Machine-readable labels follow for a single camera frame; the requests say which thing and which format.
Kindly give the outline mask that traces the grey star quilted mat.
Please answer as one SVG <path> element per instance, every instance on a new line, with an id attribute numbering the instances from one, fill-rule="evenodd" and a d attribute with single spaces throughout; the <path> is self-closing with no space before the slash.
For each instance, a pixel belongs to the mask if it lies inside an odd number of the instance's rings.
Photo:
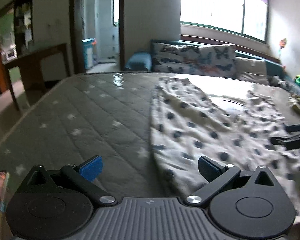
<path id="1" fill-rule="evenodd" d="M 168 187 L 151 145 L 151 106 L 161 78 L 187 79 L 221 109 L 243 110 L 249 93 L 268 96 L 290 122 L 280 88 L 244 81 L 155 73 L 78 75 L 59 83 L 14 125 L 0 144 L 0 170 L 16 190 L 33 165 L 58 169 L 94 155 L 104 168 L 97 184 L 117 198 L 178 195 Z"/>

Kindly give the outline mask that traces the butterfly pillow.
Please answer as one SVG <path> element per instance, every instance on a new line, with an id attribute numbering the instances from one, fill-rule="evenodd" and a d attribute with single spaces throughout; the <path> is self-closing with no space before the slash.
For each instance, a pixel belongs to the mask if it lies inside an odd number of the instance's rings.
<path id="1" fill-rule="evenodd" d="M 198 69 L 206 76 L 235 77 L 235 49 L 233 44 L 199 47 Z"/>
<path id="2" fill-rule="evenodd" d="M 204 46 L 152 43 L 152 70 L 163 73 L 196 74 Z"/>

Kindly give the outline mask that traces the window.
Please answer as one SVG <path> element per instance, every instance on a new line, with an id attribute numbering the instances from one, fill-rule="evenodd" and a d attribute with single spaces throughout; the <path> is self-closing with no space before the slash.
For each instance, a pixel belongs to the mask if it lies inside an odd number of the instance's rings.
<path id="1" fill-rule="evenodd" d="M 266 42 L 268 0 L 181 0 L 181 23 Z"/>

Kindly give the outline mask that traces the dark wooden table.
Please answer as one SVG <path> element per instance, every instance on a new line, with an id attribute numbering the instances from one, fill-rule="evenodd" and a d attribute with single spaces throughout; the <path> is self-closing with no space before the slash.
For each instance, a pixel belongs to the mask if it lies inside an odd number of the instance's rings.
<path id="1" fill-rule="evenodd" d="M 16 59 L 13 59 L 12 61 L 3 64 L 5 68 L 8 87 L 16 110 L 19 111 L 19 105 L 17 102 L 17 98 L 15 97 L 9 70 L 18 67 L 21 77 L 23 77 L 22 74 L 26 74 L 25 77 L 27 79 L 30 79 L 30 87 L 38 87 L 38 89 L 45 94 L 47 91 L 47 82 L 44 81 L 40 62 L 47 57 L 59 53 L 63 55 L 66 77 L 70 77 L 71 75 L 66 43 L 40 49 L 30 54 L 20 56 Z"/>

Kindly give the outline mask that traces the flower wall decoration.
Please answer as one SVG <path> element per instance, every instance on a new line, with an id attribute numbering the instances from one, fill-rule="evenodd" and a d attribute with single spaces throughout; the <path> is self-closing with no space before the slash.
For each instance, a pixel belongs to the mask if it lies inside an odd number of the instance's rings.
<path id="1" fill-rule="evenodd" d="M 278 52 L 278 59 L 281 59 L 281 53 L 283 48 L 285 48 L 285 46 L 287 45 L 287 39 L 283 38 L 280 42 L 279 42 L 279 52 Z"/>

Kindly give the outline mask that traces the white polka dot garment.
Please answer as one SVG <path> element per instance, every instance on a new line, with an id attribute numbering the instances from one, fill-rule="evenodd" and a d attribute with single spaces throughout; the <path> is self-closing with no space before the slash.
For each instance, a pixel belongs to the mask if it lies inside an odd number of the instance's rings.
<path id="1" fill-rule="evenodd" d="M 187 79 L 161 78 L 151 106 L 151 145 L 168 187 L 188 196 L 207 183 L 198 159 L 252 171 L 267 166 L 300 216 L 300 150 L 288 151 L 270 143 L 284 137 L 282 114 L 272 99 L 249 93 L 243 110 L 221 109 Z"/>

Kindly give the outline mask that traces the butterfly pillow right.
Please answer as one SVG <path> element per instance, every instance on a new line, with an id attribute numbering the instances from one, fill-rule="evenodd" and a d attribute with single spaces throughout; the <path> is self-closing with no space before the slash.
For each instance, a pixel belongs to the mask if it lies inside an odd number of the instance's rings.
<path id="1" fill-rule="evenodd" d="M 206 76 L 235 77 L 235 49 L 233 44 L 199 47 L 198 69 Z"/>

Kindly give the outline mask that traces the beige cushion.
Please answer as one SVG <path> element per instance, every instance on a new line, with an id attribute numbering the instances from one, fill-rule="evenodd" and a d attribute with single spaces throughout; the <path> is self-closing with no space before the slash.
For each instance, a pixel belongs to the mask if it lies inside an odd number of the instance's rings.
<path id="1" fill-rule="evenodd" d="M 263 60 L 236 58 L 236 77 L 241 81 L 269 85 L 266 62 Z"/>

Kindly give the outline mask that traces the butterfly pillow left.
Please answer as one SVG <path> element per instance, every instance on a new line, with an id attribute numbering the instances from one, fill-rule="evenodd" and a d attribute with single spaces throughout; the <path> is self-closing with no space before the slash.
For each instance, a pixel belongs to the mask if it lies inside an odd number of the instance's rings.
<path id="1" fill-rule="evenodd" d="M 152 70 L 163 73 L 196 74 L 204 46 L 152 43 Z"/>

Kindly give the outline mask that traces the blue white cabinet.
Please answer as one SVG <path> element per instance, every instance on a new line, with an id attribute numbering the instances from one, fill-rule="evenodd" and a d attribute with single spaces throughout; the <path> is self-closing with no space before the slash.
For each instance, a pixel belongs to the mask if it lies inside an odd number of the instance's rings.
<path id="1" fill-rule="evenodd" d="M 90 69 L 94 65 L 94 46 L 96 44 L 95 38 L 87 38 L 82 40 L 83 42 L 83 54 L 84 54 L 84 67 L 86 70 Z"/>

